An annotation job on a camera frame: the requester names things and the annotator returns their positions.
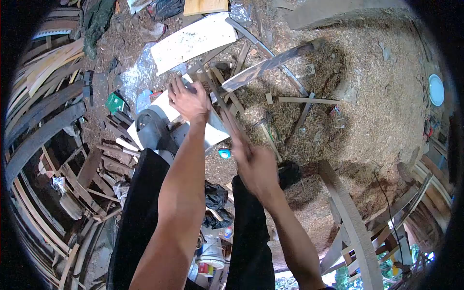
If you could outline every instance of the pant leg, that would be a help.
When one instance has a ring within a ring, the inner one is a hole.
[[[226,289],[275,289],[266,215],[239,176],[232,180],[235,222]]]
[[[169,164],[145,149],[135,169],[108,268],[108,290],[129,289],[140,258],[158,223],[158,197]],[[185,289],[203,289],[187,279]]]

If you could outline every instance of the black shoe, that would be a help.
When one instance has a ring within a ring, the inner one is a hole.
[[[279,185],[282,190],[289,188],[301,180],[301,171],[293,161],[284,161],[278,167]]]

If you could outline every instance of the sawdust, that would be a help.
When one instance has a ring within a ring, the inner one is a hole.
[[[305,41],[319,37],[326,39],[322,49],[287,63],[308,92],[316,93],[316,97],[337,99],[333,91],[342,79],[358,92],[354,104],[342,102],[339,106],[347,120],[344,129],[335,128],[334,120],[328,115],[328,105],[315,104],[292,145],[286,146],[284,141],[293,131],[302,105],[277,102],[278,97],[299,97],[299,94],[281,71],[268,71],[235,92],[245,108],[245,114],[239,115],[238,119],[250,139],[257,145],[269,146],[262,130],[253,127],[253,124],[263,119],[267,111],[270,112],[282,136],[281,140],[276,140],[276,146],[284,160],[306,165],[327,159],[341,177],[363,218],[383,210],[385,197],[374,182],[372,172],[380,168],[381,183],[392,201],[397,197],[395,191],[399,180],[396,163],[415,160],[417,155],[413,156],[413,151],[423,144],[427,101],[423,100],[423,86],[419,79],[425,77],[425,72],[420,63],[423,58],[421,44],[410,22],[406,19],[358,21],[313,31],[292,31],[283,19],[281,9],[270,7],[266,1],[253,1],[252,4],[254,25],[249,31],[275,54]],[[112,57],[116,56],[121,63],[110,73],[110,80],[134,65],[144,45],[137,23],[147,27],[151,21],[144,10],[139,13],[139,20],[131,20],[127,3],[122,1],[120,5],[122,13],[112,18],[109,30],[97,44],[97,60],[86,66],[95,72],[105,71]],[[123,32],[117,31],[118,22],[122,23]],[[168,25],[168,31],[163,38],[181,28],[181,20],[176,16],[164,23]],[[124,44],[116,49],[115,43],[120,39],[124,39]],[[235,62],[244,41],[232,44],[213,60]],[[379,42],[391,51],[388,61],[383,59]],[[188,64],[195,64],[199,58],[188,61]],[[264,59],[258,51],[247,56],[244,67]],[[315,74],[310,74],[312,67]],[[153,91],[165,89],[167,75],[154,77],[148,88]],[[269,92],[274,99],[272,105],[267,105],[265,98]],[[103,136],[99,135],[100,132],[104,131],[92,128],[92,137],[87,137],[87,142],[100,142]],[[316,134],[320,138],[315,142]],[[206,178],[210,182],[225,185],[236,174],[235,162],[222,159],[217,153],[218,148],[228,146],[229,141],[225,141],[206,157]],[[327,189],[318,176],[311,176],[285,194],[319,255],[323,256],[337,230],[327,203]],[[270,247],[274,266],[285,268],[279,243],[270,242]]]

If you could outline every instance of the forearm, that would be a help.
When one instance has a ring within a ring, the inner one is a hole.
[[[204,119],[190,123],[158,200],[159,222],[176,219],[181,234],[192,232],[195,239],[205,214],[205,127]]]
[[[276,200],[268,207],[268,211],[276,224],[288,268],[301,289],[325,287],[319,271],[319,256],[314,244],[288,206],[283,192],[273,196],[276,196]]]

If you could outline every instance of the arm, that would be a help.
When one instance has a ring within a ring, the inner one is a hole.
[[[300,289],[324,288],[316,248],[280,189],[274,154],[264,148],[252,148],[252,159],[248,160],[244,146],[240,142],[234,142],[233,145],[238,174],[248,190],[271,214],[277,227],[285,261]]]
[[[211,102],[200,83],[188,91],[177,77],[169,103],[190,121],[158,198],[158,224],[137,266],[130,289],[183,289],[205,215],[205,127]]]

